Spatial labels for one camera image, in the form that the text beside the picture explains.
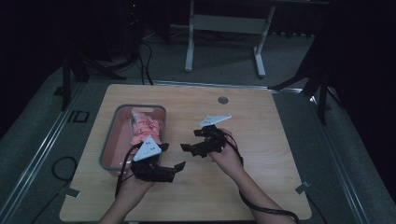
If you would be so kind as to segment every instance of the table top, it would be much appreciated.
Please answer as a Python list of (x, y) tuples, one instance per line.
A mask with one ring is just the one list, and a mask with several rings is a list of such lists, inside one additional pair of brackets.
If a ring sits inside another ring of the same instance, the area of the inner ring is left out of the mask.
[[(219, 103), (220, 96), (228, 104)], [(311, 210), (301, 185), (290, 146), (271, 92), (264, 89), (186, 86), (110, 85), (98, 111), (78, 164), (71, 189), (78, 198), (66, 197), (63, 221), (96, 221), (114, 200), (117, 178), (104, 170), (99, 157), (116, 108), (120, 105), (162, 105), (166, 109), (163, 141), (169, 149), (161, 166), (186, 161), (173, 183), (156, 183), (127, 216), (129, 221), (253, 220), (239, 198), (234, 182), (209, 157), (193, 157), (180, 144), (196, 144), (203, 138), (193, 130), (206, 115), (233, 117), (216, 126), (233, 133), (244, 158), (245, 169), (283, 209), (309, 219)]]

